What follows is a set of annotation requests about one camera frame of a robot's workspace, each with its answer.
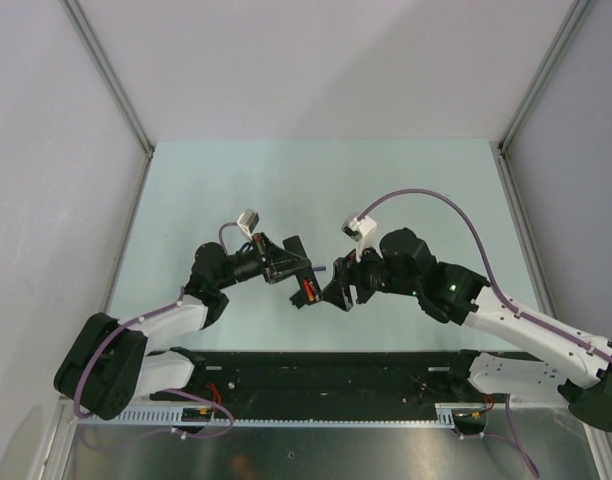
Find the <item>black remote control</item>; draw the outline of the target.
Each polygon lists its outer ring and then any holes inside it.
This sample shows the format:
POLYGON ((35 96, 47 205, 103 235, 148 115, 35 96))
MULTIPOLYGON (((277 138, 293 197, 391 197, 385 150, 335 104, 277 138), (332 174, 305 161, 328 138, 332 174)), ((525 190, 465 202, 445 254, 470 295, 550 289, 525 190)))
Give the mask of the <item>black remote control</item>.
POLYGON ((320 288, 319 283, 318 283, 318 281, 316 279, 315 271, 313 270, 312 264, 311 264, 310 268, 303 269, 303 270, 299 271, 295 275, 295 277, 296 277, 298 285, 299 285, 299 290, 294 295, 292 295, 290 297, 290 301, 291 301, 291 303, 297 309, 301 309, 304 306, 310 306, 310 305, 316 304, 316 303, 310 303, 308 301, 306 290, 304 288, 304 280, 305 279, 309 279, 318 288, 318 290, 320 292, 320 301, 321 301, 321 288, 320 288))

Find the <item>red orange battery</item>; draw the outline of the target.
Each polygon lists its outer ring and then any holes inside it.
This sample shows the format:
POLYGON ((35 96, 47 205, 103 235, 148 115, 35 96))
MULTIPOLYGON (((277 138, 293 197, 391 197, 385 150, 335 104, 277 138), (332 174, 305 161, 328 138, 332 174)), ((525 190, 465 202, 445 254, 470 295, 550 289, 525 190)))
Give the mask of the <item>red orange battery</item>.
POLYGON ((304 280, 304 288, 306 290, 308 301, 310 303, 314 303, 316 301, 316 292, 313 288, 312 282, 309 279, 304 280))

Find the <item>black silver battery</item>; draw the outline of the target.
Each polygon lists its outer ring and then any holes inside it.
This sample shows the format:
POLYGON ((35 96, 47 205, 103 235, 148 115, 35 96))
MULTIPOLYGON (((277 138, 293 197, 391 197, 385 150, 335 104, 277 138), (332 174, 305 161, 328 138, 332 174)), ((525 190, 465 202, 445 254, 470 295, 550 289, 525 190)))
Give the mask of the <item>black silver battery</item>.
POLYGON ((319 301, 320 301, 320 292, 318 288, 313 283, 311 283, 310 284, 310 302, 317 303, 319 301))

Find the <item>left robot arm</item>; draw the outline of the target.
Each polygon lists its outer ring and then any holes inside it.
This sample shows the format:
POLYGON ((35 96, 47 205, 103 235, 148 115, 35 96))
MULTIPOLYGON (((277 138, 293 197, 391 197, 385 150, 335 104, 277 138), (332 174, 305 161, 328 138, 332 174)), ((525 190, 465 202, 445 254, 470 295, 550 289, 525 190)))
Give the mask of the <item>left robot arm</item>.
POLYGON ((202 244, 172 303, 131 319, 104 312, 90 316, 59 366, 54 387, 72 400, 79 419, 111 420, 133 399, 164 390, 196 399, 206 390, 206 374, 167 344, 215 324, 229 303, 224 289, 257 277, 269 285, 302 279, 311 269, 297 236, 276 245, 257 233, 234 254, 216 242, 202 244))

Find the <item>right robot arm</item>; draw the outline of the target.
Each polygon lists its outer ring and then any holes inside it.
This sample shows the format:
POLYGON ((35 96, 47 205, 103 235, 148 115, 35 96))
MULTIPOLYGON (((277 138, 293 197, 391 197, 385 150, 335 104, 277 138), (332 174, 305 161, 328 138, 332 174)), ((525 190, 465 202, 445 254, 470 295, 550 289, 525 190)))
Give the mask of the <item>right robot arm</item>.
POLYGON ((531 355, 506 363, 472 353, 447 376, 459 401, 507 394, 564 404, 578 420, 612 433, 612 338, 591 334, 506 296, 490 279, 439 261, 412 230, 386 234, 378 248, 338 258, 321 298, 348 311, 375 293, 411 296, 434 320, 500 338, 531 355))

